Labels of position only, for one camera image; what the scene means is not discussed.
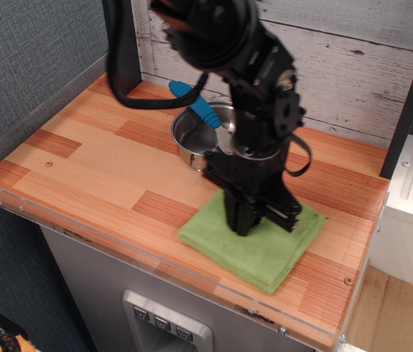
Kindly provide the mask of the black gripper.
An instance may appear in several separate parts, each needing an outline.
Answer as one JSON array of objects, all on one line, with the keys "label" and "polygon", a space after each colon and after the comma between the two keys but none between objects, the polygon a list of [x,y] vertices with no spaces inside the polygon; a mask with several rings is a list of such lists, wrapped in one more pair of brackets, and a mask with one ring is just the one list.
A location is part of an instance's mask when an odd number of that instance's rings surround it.
[{"label": "black gripper", "polygon": [[233,232],[248,236],[263,217],[287,232],[298,227],[301,205],[282,181],[287,156],[287,148],[264,158],[206,153],[205,176],[224,189],[227,224]]}]

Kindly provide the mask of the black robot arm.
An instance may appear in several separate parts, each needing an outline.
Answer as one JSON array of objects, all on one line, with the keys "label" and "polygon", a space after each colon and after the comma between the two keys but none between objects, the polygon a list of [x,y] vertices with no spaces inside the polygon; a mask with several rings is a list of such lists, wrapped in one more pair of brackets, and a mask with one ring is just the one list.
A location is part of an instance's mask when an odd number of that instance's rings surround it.
[{"label": "black robot arm", "polygon": [[294,230],[301,205],[282,180],[304,115],[293,57],[262,25],[254,1],[152,1],[150,7],[183,59],[230,88],[233,151],[205,156],[206,177],[224,189],[230,229],[245,236],[267,218]]}]

